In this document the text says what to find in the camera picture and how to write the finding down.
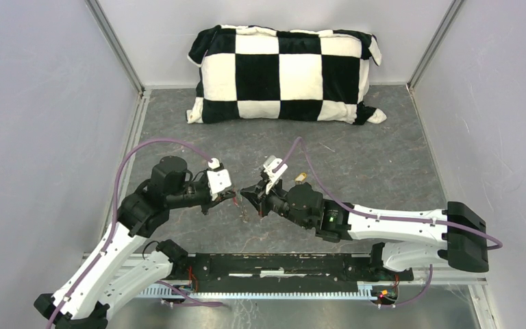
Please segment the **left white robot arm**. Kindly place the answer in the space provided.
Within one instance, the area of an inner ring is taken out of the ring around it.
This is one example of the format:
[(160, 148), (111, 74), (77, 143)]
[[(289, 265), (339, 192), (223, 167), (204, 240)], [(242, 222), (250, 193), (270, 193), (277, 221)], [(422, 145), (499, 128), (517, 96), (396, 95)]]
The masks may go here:
[(43, 293), (35, 309), (56, 328), (106, 328), (130, 300), (158, 280), (182, 278), (188, 253), (172, 240), (127, 273), (116, 276), (124, 262), (169, 219), (170, 211), (198, 206), (203, 214), (233, 198), (229, 171), (217, 160), (200, 177), (177, 156), (163, 157), (149, 179), (128, 195), (117, 210), (116, 223), (72, 278), (55, 293)]

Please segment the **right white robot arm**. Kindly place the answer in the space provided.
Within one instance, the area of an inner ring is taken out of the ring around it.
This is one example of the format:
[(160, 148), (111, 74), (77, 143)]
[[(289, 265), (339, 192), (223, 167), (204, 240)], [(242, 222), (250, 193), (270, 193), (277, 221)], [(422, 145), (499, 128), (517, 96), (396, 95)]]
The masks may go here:
[(308, 183), (285, 191), (280, 182), (272, 188), (259, 182), (240, 194), (260, 216), (274, 212), (324, 241), (380, 240), (368, 261), (378, 280), (439, 264), (471, 273), (489, 270), (486, 222), (462, 202), (420, 212), (382, 210), (327, 199)]

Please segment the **yellow tagged key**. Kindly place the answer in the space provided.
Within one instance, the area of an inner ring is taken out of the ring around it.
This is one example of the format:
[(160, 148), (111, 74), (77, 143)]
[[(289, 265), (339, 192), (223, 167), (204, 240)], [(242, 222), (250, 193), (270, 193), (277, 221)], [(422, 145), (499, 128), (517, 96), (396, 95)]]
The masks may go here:
[(305, 173), (305, 172), (300, 173), (300, 174), (294, 179), (295, 184), (303, 184), (303, 183), (306, 181), (307, 176), (308, 176), (308, 175), (307, 175), (307, 173)]

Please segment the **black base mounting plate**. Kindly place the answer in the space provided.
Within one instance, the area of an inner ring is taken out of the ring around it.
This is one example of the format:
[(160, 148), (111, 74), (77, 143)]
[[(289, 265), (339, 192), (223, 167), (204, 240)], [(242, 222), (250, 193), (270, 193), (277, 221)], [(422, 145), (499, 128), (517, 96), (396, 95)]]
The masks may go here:
[(200, 293), (339, 293), (413, 279), (412, 270), (391, 271), (364, 254), (193, 254), (165, 277)]

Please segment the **black and white checkered pillow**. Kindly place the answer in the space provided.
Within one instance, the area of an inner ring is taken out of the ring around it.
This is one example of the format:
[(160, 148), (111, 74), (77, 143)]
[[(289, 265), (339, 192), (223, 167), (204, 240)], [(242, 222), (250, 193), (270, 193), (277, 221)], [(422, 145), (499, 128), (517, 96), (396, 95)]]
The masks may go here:
[(283, 119), (363, 125), (387, 118), (364, 102), (369, 68), (382, 59), (370, 33), (216, 25), (198, 33), (188, 59), (199, 68), (189, 123)]

